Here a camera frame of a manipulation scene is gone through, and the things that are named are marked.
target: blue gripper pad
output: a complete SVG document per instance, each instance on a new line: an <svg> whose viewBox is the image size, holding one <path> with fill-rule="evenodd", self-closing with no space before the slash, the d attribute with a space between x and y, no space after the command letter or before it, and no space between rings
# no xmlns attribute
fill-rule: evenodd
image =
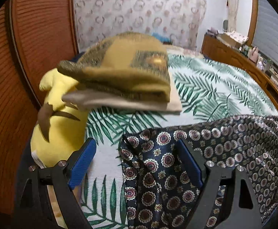
<svg viewBox="0 0 278 229"><path fill-rule="evenodd" d="M86 146L83 153L79 156L76 163L71 169L71 178L68 182L69 188L72 190L81 184L84 179L85 173L96 154L97 144L94 139L91 139L88 145Z"/></svg>
<svg viewBox="0 0 278 229"><path fill-rule="evenodd" d="M178 156L182 164L184 165L184 168L188 174L191 183L194 186L201 188L203 186L203 182L201 179L201 169L199 168L198 164L195 162L190 151L188 150L186 145L182 142L182 140L177 141L176 148L178 150Z"/></svg>

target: window blind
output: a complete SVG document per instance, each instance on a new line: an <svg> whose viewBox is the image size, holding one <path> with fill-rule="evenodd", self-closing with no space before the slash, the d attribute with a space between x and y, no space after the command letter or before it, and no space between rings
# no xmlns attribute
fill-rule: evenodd
<svg viewBox="0 0 278 229"><path fill-rule="evenodd" d="M259 0L252 45L278 65L278 14L267 0Z"/></svg>

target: yellow plush toy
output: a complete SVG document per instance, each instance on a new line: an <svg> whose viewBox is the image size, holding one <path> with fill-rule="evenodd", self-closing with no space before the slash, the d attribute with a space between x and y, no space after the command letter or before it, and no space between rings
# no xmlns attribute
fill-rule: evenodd
<svg viewBox="0 0 278 229"><path fill-rule="evenodd" d="M33 159L41 167L52 167L67 160L84 143L88 112L82 112L61 98L75 90L78 81L52 69L41 79L39 89L47 91L44 104L38 112L38 123L31 139Z"/></svg>

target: pink bag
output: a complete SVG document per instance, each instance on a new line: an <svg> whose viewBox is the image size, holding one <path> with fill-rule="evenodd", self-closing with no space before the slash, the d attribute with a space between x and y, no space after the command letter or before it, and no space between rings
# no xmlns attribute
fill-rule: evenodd
<svg viewBox="0 0 278 229"><path fill-rule="evenodd" d="M259 57L259 49L254 47L249 55L249 59L254 63L257 63Z"/></svg>

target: wall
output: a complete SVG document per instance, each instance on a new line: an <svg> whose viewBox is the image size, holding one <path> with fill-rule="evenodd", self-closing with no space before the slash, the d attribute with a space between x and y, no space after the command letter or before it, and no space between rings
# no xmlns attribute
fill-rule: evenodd
<svg viewBox="0 0 278 229"><path fill-rule="evenodd" d="M197 35L197 50L201 50L205 32L214 27L222 31L222 23L228 19L227 0L207 0L207 11ZM251 21L252 0L239 0L236 31L242 35L248 35Z"/></svg>
<svg viewBox="0 0 278 229"><path fill-rule="evenodd" d="M208 29L214 27L222 29L222 23L228 18L227 0L207 0L207 11L205 18L199 26L197 35L197 51L201 50L204 35Z"/></svg>
<svg viewBox="0 0 278 229"><path fill-rule="evenodd" d="M248 35L252 11L252 0L239 0L239 10L236 21L236 31Z"/></svg>

